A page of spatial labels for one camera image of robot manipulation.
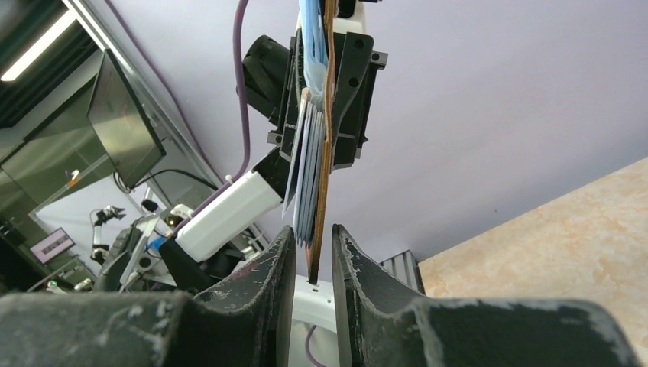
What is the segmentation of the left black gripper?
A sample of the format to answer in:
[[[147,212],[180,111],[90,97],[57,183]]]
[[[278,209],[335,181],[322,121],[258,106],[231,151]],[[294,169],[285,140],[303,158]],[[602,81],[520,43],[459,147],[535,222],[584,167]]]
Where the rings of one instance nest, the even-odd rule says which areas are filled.
[[[368,140],[366,128],[377,72],[386,67],[387,54],[374,49],[374,38],[365,27],[365,1],[340,1],[333,22],[335,48],[335,93],[332,104],[334,138],[332,168],[351,167],[360,158]],[[285,47],[267,39],[270,51],[278,52],[269,59],[271,69],[279,72],[278,96],[269,120],[275,129],[268,141],[275,147],[267,155],[267,166],[286,170],[290,163],[294,130],[287,125],[296,121],[296,77],[293,71],[296,41]]]

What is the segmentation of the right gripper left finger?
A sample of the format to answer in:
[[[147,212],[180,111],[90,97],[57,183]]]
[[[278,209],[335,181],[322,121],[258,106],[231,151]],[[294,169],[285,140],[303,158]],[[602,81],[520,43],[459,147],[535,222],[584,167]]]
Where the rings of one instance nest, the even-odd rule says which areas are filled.
[[[14,293],[1,299],[3,366],[286,366],[296,242],[285,226],[197,295]]]

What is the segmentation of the brown leather card holder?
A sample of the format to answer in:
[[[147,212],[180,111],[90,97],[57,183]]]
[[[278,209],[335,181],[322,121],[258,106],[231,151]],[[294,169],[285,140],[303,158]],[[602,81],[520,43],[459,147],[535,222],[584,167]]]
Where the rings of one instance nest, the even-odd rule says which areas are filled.
[[[306,253],[308,282],[317,284],[332,161],[333,25],[337,1],[301,1],[294,75],[297,120],[290,148],[282,217],[291,217],[296,243]]]

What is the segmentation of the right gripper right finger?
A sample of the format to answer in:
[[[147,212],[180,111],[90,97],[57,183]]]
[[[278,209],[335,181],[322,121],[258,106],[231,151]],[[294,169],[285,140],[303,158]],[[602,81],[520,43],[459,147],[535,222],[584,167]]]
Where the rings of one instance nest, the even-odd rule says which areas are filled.
[[[342,366],[638,366],[617,321],[586,300],[431,298],[332,227]]]

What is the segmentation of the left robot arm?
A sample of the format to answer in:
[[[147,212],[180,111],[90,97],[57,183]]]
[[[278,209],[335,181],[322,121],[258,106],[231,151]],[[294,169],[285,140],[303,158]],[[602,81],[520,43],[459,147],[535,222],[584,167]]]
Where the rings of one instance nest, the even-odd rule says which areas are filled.
[[[160,248],[182,289],[208,287],[200,265],[277,207],[293,211],[293,237],[317,283],[329,177],[360,158],[387,63],[367,33],[363,1],[301,1],[289,47],[262,36],[243,53],[246,8],[238,3],[232,40],[245,157]]]

